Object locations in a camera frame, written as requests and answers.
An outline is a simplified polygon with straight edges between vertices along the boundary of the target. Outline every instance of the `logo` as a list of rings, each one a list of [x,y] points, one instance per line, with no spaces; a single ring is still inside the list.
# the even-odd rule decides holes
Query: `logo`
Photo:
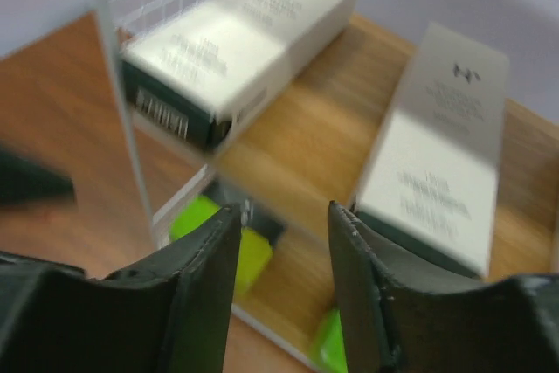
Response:
[[[460,69],[458,64],[454,63],[454,76],[458,78],[458,76],[464,76],[464,79],[468,81],[468,84],[472,83],[473,79],[481,80],[480,76],[477,72],[472,72],[470,69]]]

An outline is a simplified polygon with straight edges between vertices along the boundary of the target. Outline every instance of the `black object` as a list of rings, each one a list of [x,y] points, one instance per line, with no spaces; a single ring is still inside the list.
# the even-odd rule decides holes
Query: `black object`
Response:
[[[0,255],[0,371],[222,371],[240,212],[104,280],[79,268]]]
[[[45,198],[74,199],[72,180],[0,147],[0,205]]]
[[[286,231],[286,227],[273,218],[270,212],[263,208],[258,201],[221,179],[212,180],[204,188],[202,195],[219,206],[228,203],[239,204],[242,214],[241,220],[244,221],[243,225],[250,227],[265,238],[272,248],[278,244],[281,235]]]
[[[349,373],[559,371],[559,276],[491,285],[435,266],[331,203]]]

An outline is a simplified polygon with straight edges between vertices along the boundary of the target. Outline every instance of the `wooden table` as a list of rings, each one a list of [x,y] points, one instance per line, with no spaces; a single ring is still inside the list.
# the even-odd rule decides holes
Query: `wooden table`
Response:
[[[0,142],[68,172],[77,205],[0,210],[0,249],[84,267],[95,277],[153,251],[91,16],[0,63]],[[141,133],[155,204],[195,172]],[[309,370],[231,318],[224,372]]]
[[[350,27],[216,160],[222,173],[293,221],[270,265],[238,304],[303,352],[308,350],[322,316],[334,305],[326,242],[328,202],[334,199],[347,203],[351,199],[384,110],[412,52],[408,42],[362,17],[354,17]],[[8,105],[0,110],[0,116],[6,114],[7,127],[17,127],[22,116],[31,118],[44,107],[53,107],[53,103],[70,104],[65,105],[64,117],[56,114],[58,118],[66,124],[81,121],[85,128],[95,127],[95,134],[88,128],[81,138],[87,138],[90,148],[102,144],[111,162],[101,167],[99,156],[87,153],[86,146],[73,147],[62,141],[64,122],[41,120],[36,128],[36,134],[58,133],[61,138],[38,142],[32,135],[17,135],[13,141],[32,145],[34,151],[77,174],[79,187],[89,189],[87,194],[100,204],[111,194],[121,197],[100,205],[103,210],[98,209],[98,217],[92,220],[100,224],[103,211],[115,219],[115,214],[126,214],[118,229],[106,233],[106,238],[113,238],[124,248],[130,241],[147,240],[138,200],[129,199],[134,186],[129,166],[124,163],[126,152],[115,126],[114,110],[105,96],[102,104],[94,99],[108,95],[109,88],[90,18],[14,57],[17,59],[10,59],[9,66],[14,79],[10,90],[29,95],[34,92],[43,104],[30,110],[25,99],[18,97],[17,107],[8,104],[8,110]],[[28,62],[32,63],[31,70],[26,68]],[[66,79],[72,82],[65,81],[64,93],[57,93],[52,85],[62,85],[61,80]],[[112,116],[96,119],[97,114]],[[51,125],[58,131],[51,131]],[[3,134],[3,138],[12,137],[11,131]],[[142,150],[147,150],[144,162],[155,204],[162,204],[189,177],[192,168],[185,168],[180,159],[147,136],[140,135],[139,143]],[[53,155],[50,151],[56,148],[63,152]],[[97,172],[90,170],[88,175],[81,166],[84,160],[87,166],[99,164]],[[107,180],[97,181],[97,176]],[[110,192],[100,197],[92,179],[105,184]],[[489,280],[512,273],[548,271],[558,192],[558,127],[509,101]],[[26,241],[34,240],[31,237],[28,233]],[[34,251],[40,253],[42,245]],[[109,243],[99,248],[101,258],[112,258],[117,252],[115,246]],[[136,253],[127,256],[141,253],[140,249],[145,252],[146,248],[137,247]]]

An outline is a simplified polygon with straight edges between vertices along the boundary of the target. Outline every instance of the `barcode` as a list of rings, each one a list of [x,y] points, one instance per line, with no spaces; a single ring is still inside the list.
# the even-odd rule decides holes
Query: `barcode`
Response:
[[[165,103],[142,89],[140,89],[136,96],[135,105],[136,109],[146,115],[151,121],[186,139],[189,119],[184,115],[180,115],[173,108],[168,107]]]

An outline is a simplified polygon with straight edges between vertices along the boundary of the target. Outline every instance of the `cardboard box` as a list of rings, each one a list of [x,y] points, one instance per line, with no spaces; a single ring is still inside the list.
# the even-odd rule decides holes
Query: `cardboard box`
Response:
[[[205,0],[121,52],[128,100],[202,149],[221,146],[347,25],[355,0]]]
[[[508,58],[431,24],[400,79],[355,211],[418,256],[489,269]]]

